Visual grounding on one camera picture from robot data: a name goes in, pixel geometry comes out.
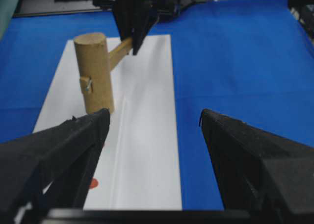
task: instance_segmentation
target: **wooden mallet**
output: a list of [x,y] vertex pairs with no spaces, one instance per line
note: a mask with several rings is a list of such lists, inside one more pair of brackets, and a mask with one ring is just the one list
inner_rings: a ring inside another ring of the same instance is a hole
[[106,36],[90,33],[74,38],[78,59],[80,87],[88,114],[103,108],[114,111],[110,71],[132,49],[132,38],[125,39],[108,52]]

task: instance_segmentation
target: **white paper sheet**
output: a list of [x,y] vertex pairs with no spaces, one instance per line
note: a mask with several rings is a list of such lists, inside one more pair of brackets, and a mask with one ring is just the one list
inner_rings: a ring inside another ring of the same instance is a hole
[[[112,50],[118,38],[107,40]],[[85,209],[181,210],[169,35],[148,36],[111,72],[115,112]],[[68,41],[34,131],[85,115],[73,41]]]

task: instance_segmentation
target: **red sticker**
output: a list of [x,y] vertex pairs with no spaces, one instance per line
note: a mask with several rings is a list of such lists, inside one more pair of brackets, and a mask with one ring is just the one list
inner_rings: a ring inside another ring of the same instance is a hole
[[97,179],[93,178],[92,183],[89,186],[89,189],[94,189],[94,188],[98,187],[98,184],[99,184],[99,182],[97,181]]

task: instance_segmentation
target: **blue tablecloth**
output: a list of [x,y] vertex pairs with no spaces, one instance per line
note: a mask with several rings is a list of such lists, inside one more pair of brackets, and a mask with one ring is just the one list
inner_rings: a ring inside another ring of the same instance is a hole
[[[13,19],[0,42],[0,142],[31,133],[68,39],[118,36],[111,13]],[[287,0],[197,5],[171,34],[183,208],[223,208],[198,120],[214,111],[314,146],[314,49]]]

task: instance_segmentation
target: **teal object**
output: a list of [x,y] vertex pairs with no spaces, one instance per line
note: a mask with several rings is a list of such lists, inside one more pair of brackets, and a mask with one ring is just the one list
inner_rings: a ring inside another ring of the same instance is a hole
[[13,16],[19,0],[0,0],[0,39]]

